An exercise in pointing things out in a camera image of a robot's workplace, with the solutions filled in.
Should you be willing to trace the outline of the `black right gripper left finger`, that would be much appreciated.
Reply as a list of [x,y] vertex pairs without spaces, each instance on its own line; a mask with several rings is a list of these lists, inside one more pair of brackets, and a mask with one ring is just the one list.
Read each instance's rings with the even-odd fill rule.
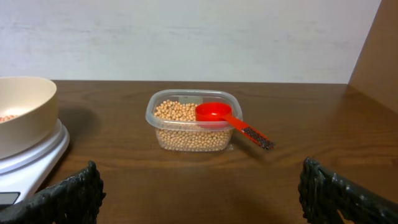
[[106,193],[93,161],[79,173],[1,210],[1,224],[95,224]]

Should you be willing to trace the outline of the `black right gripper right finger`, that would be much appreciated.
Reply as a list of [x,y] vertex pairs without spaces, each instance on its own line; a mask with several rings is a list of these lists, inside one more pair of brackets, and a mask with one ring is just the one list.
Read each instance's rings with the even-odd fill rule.
[[306,158],[298,185],[308,223],[397,223],[397,204]]

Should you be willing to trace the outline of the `red plastic measuring scoop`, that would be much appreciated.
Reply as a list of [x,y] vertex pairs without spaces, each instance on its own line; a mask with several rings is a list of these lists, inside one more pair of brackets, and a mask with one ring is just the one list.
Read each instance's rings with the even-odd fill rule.
[[197,121],[227,121],[253,143],[265,150],[271,150],[275,146],[275,144],[260,131],[256,130],[244,121],[235,118],[233,116],[232,107],[226,103],[210,102],[200,104],[195,109],[195,117]]

